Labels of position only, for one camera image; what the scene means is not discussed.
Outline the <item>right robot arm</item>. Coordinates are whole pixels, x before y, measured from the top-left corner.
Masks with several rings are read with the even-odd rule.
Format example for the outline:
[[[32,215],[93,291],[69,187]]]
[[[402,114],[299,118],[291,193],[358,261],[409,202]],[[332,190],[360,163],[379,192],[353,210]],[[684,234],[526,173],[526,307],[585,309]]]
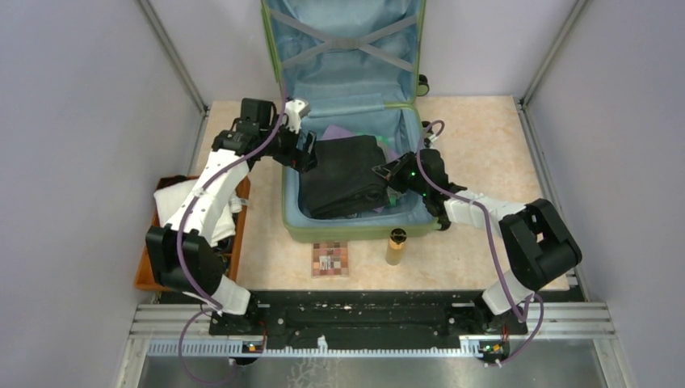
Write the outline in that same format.
[[[473,302],[480,331],[495,333],[509,313],[524,322],[538,291],[582,262],[582,251],[552,202],[539,198],[523,204],[470,191],[451,182],[438,150],[409,152],[372,170],[395,192],[420,195],[441,226],[485,231],[497,280]]]

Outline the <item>green white tie-dye garment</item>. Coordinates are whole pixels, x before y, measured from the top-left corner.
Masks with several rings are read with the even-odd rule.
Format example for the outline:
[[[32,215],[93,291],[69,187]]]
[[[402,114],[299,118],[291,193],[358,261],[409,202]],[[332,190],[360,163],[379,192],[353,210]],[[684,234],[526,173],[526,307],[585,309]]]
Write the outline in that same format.
[[[358,212],[380,212],[390,202],[387,179],[378,172],[398,158],[397,152],[382,136],[360,134],[349,139],[351,157],[350,189]]]

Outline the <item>eyeshadow palette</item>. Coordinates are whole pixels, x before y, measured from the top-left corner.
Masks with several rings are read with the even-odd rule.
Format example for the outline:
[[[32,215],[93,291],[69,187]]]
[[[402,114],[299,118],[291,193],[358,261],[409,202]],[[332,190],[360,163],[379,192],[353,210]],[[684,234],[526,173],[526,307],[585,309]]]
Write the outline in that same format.
[[[343,277],[350,275],[347,242],[316,242],[313,244],[311,275]]]

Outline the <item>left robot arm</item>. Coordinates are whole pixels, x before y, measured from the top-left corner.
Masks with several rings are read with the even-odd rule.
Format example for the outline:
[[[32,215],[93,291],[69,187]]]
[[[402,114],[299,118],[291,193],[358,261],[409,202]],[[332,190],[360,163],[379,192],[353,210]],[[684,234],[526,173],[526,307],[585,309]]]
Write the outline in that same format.
[[[306,172],[317,165],[316,136],[304,131],[309,102],[287,97],[244,98],[241,113],[213,140],[202,173],[170,218],[145,236],[156,284],[205,302],[240,334],[256,329],[259,313],[248,289],[231,280],[210,246],[214,230],[237,186],[262,157]]]

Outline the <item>gold cap bottle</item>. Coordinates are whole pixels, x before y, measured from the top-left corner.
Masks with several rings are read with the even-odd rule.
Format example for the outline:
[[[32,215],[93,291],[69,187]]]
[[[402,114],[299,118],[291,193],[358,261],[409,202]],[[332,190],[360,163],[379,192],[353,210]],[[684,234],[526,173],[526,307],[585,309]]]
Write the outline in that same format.
[[[385,255],[385,262],[388,265],[398,265],[404,255],[405,245],[407,241],[406,231],[401,228],[393,229],[390,232],[388,247]]]

